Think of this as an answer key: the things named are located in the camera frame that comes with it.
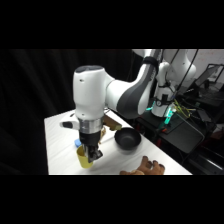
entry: white table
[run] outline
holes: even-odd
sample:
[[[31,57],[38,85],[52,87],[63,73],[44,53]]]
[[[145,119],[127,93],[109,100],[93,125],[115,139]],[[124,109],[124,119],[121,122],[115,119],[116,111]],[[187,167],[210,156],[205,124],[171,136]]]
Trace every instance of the white table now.
[[[191,175],[144,136],[142,136],[142,142],[136,151],[124,152],[114,140],[115,132],[110,131],[109,128],[107,128],[107,134],[103,137],[100,145],[104,156],[95,161],[90,169],[83,169],[77,158],[77,148],[74,144],[74,141],[79,138],[78,131],[59,126],[59,121],[65,115],[66,113],[45,119],[50,175],[119,175],[122,170],[130,172],[139,167],[143,156],[148,156],[151,161],[157,160],[163,164],[166,167],[165,175]],[[107,115],[122,124],[123,127],[130,127],[112,111]]]

